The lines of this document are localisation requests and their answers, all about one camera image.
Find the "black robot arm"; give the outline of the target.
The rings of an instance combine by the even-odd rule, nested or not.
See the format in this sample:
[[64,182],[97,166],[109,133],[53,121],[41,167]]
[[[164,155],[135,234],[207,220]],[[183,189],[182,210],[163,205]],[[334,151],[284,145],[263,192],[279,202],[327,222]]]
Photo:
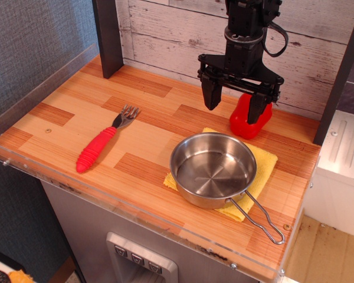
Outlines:
[[263,55],[268,52],[268,29],[289,40],[286,31],[273,21],[280,15],[281,4],[281,1],[226,1],[225,54],[198,57],[198,78],[209,110],[221,101],[223,87],[251,96],[248,124],[258,122],[266,107],[278,101],[284,79],[264,65]]

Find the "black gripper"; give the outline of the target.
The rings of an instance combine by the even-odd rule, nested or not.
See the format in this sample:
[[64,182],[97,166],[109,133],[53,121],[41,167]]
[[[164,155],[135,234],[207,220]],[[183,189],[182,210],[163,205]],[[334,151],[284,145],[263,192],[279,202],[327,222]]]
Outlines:
[[280,86],[284,79],[263,64],[266,35],[238,37],[226,35],[224,55],[201,54],[198,77],[205,106],[213,110],[221,102],[222,88],[251,94],[248,124],[256,124],[268,103],[280,98]]

